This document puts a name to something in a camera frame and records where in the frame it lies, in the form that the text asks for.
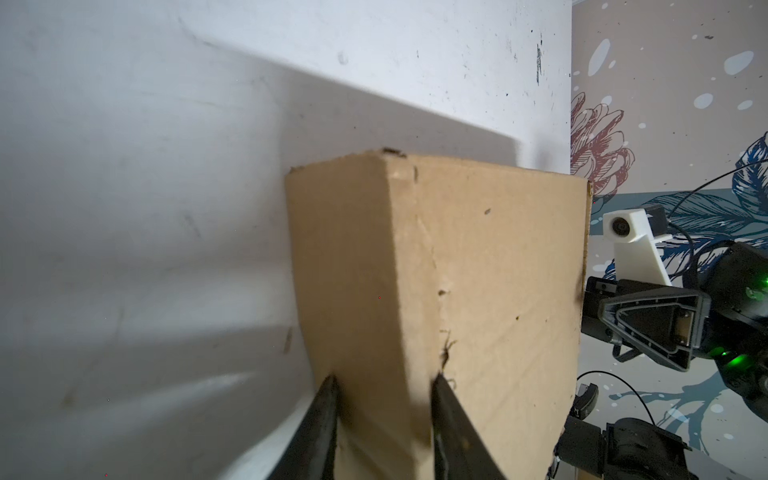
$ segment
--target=white table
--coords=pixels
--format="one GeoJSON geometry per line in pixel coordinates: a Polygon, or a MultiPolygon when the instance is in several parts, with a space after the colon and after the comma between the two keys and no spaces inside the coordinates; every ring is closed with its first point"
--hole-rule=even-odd
{"type": "Polygon", "coordinates": [[[568,172],[570,8],[5,2],[0,478],[265,475],[312,394],[282,176],[568,172]]]}

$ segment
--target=cardboard box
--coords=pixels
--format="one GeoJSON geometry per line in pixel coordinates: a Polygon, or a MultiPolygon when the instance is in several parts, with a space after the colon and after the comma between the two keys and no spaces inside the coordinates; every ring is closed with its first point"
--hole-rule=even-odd
{"type": "Polygon", "coordinates": [[[434,478],[438,372],[510,479],[544,478],[576,377],[585,179],[372,151],[286,176],[299,320],[339,380],[336,477],[434,478]]]}

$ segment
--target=camera lens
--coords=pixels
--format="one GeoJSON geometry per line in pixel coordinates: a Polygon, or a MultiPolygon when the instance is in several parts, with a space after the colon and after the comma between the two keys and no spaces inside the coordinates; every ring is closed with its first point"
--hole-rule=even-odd
{"type": "Polygon", "coordinates": [[[614,219],[611,228],[614,229],[614,233],[616,233],[619,237],[626,237],[629,235],[629,223],[621,217],[614,219]]]}

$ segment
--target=torn cardboard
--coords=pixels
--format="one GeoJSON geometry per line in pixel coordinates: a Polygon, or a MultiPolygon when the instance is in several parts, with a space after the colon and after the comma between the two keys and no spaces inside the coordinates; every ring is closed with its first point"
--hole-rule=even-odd
{"type": "Polygon", "coordinates": [[[286,177],[299,320],[339,380],[336,477],[434,478],[443,371],[508,478],[544,478],[570,408],[585,179],[376,151],[286,177]]]}

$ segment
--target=pink flower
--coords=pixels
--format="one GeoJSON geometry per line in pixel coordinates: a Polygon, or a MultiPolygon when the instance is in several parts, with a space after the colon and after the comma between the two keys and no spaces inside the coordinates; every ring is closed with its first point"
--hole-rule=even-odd
{"type": "Polygon", "coordinates": [[[624,133],[613,131],[624,111],[609,113],[606,104],[581,110],[585,100],[580,93],[571,101],[571,174],[588,178],[596,197],[610,198],[634,163],[632,150],[624,146],[624,133]]]}

